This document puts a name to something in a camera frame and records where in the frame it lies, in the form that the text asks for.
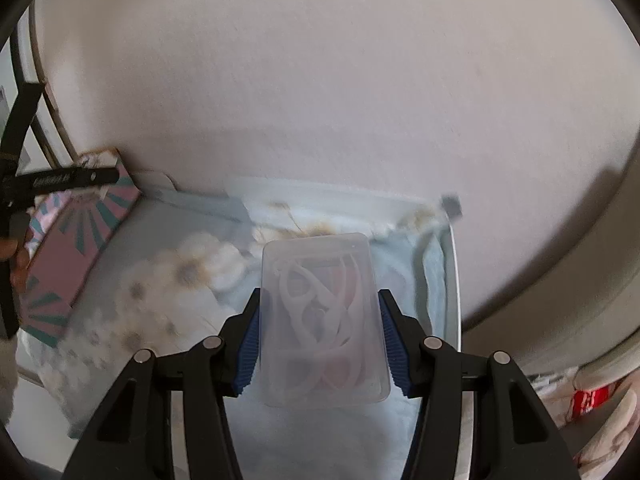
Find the clear plastic box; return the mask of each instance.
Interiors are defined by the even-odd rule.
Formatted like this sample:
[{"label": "clear plastic box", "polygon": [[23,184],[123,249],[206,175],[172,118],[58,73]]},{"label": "clear plastic box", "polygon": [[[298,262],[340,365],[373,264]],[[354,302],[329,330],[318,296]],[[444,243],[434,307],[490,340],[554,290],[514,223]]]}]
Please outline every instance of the clear plastic box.
[{"label": "clear plastic box", "polygon": [[366,236],[297,238],[265,246],[258,380],[269,406],[328,408],[388,396]]}]

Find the white wall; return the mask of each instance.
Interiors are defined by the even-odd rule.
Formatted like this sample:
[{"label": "white wall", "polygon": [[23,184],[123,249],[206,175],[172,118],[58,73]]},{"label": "white wall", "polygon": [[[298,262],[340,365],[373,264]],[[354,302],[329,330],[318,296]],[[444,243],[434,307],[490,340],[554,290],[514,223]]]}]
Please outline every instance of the white wall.
[{"label": "white wall", "polygon": [[585,231],[640,123],[609,0],[37,0],[79,151],[188,189],[229,174],[458,192],[468,317]]},{"label": "white wall", "polygon": [[7,431],[22,455],[62,471],[77,440],[66,436],[69,424],[56,401],[40,386],[20,379]]}]

